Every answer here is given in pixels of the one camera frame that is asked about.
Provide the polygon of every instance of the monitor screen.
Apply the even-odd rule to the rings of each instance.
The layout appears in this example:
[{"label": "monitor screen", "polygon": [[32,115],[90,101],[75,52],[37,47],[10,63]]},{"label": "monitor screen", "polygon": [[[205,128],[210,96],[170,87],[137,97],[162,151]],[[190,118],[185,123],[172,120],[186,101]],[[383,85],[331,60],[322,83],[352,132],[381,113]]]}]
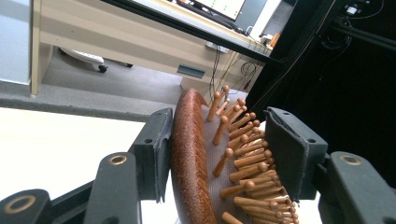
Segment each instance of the monitor screen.
[{"label": "monitor screen", "polygon": [[245,0],[194,0],[194,2],[200,3],[207,9],[235,21]]}]

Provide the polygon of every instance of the screw hole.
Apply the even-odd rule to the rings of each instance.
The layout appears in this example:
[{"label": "screw hole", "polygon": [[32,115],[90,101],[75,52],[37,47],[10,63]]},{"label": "screw hole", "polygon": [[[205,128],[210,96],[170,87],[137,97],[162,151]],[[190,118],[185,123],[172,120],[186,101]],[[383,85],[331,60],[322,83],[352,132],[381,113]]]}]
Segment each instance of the screw hole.
[{"label": "screw hole", "polygon": [[348,163],[349,165],[360,165],[361,161],[358,158],[351,156],[341,156],[341,161]]},{"label": "screw hole", "polygon": [[108,217],[103,220],[102,224],[119,224],[120,220],[117,217]]},{"label": "screw hole", "polygon": [[22,195],[18,198],[11,200],[6,204],[4,209],[7,214],[17,214],[23,210],[28,209],[35,203],[35,196],[33,195]]},{"label": "screw hole", "polygon": [[309,143],[316,143],[317,142],[317,140],[315,140],[313,138],[308,138],[308,139],[306,139],[306,141],[309,142]]},{"label": "screw hole", "polygon": [[113,156],[112,158],[110,158],[109,162],[110,162],[110,164],[113,164],[113,165],[120,165],[120,164],[125,163],[126,160],[127,160],[126,156],[117,155],[117,156]]}]

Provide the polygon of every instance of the desk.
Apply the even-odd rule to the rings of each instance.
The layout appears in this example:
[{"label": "desk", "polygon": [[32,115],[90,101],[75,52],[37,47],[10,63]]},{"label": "desk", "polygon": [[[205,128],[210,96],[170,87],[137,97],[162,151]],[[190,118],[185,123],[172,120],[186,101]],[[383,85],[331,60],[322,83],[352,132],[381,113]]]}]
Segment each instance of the desk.
[{"label": "desk", "polygon": [[[199,28],[205,31],[205,34],[217,36],[217,41],[223,40],[226,46],[233,43],[234,46],[239,46],[239,49],[244,49],[246,53],[261,55],[264,58],[263,45],[176,4],[164,0],[129,1],[129,4],[131,3],[139,6],[144,4],[145,8],[172,16],[171,21],[190,24],[191,26],[188,27],[191,30]],[[34,11],[33,94],[38,93],[39,84],[45,74],[46,62],[49,61],[51,53],[50,46],[60,46],[180,76],[183,75],[177,72],[177,68],[182,63],[203,69],[204,77],[183,76],[182,85],[183,88],[194,87],[207,100],[208,83],[216,52],[205,47],[206,41],[202,39],[204,36],[190,35],[186,33],[189,32],[187,30],[180,31],[102,1],[35,0]],[[240,66],[236,64],[228,71],[229,75],[226,76],[225,82],[219,81],[228,65],[235,59],[235,54],[235,51],[221,54],[218,71],[215,74],[215,86],[223,84],[232,86],[241,77]],[[249,60],[248,57],[244,57],[239,63]],[[263,64],[259,66],[257,75],[262,66]]]}]

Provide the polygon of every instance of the wooden massage brush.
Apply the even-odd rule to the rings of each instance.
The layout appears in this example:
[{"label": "wooden massage brush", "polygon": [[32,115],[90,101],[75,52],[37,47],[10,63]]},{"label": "wooden massage brush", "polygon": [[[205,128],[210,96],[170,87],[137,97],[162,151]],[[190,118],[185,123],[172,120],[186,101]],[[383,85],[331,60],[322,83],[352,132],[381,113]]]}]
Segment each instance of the wooden massage brush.
[{"label": "wooden massage brush", "polygon": [[210,107],[194,89],[177,103],[171,171],[180,221],[299,223],[255,114],[242,99],[219,105],[228,90],[216,92]]}]

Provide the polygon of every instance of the gray floor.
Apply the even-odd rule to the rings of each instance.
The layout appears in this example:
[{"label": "gray floor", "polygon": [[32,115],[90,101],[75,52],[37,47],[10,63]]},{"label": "gray floor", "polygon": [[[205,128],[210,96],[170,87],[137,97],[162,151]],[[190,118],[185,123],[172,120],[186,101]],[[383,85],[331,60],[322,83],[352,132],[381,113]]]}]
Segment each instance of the gray floor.
[{"label": "gray floor", "polygon": [[[105,64],[107,71],[100,73],[54,48],[38,95],[28,86],[0,81],[0,106],[134,121],[167,107],[175,110],[182,77],[107,59]],[[246,94],[229,97],[234,102]]]}]

